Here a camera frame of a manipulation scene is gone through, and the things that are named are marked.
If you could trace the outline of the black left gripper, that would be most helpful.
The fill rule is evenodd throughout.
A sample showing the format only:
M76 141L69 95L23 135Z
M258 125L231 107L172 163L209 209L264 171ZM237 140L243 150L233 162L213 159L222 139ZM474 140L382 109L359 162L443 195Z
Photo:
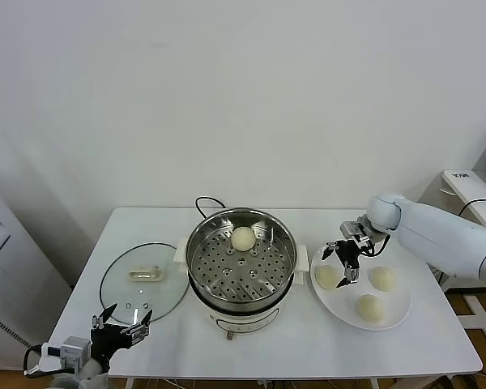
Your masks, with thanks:
M149 336L152 310L143 319L130 327L106 323L117 308L117 303L104 308L99 315L92 316L91 357L97 361L111 359L120 349L127 349L127 341L137 344Z

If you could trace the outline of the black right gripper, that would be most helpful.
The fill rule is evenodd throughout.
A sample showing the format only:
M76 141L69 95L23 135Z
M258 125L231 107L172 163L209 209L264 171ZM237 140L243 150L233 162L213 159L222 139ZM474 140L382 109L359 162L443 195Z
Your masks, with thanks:
M334 252L344 266L343 278L336 285L336 288L355 284L359 278L359 257L362 254L362 249L353 240L328 242L322 252L321 260L328 259Z

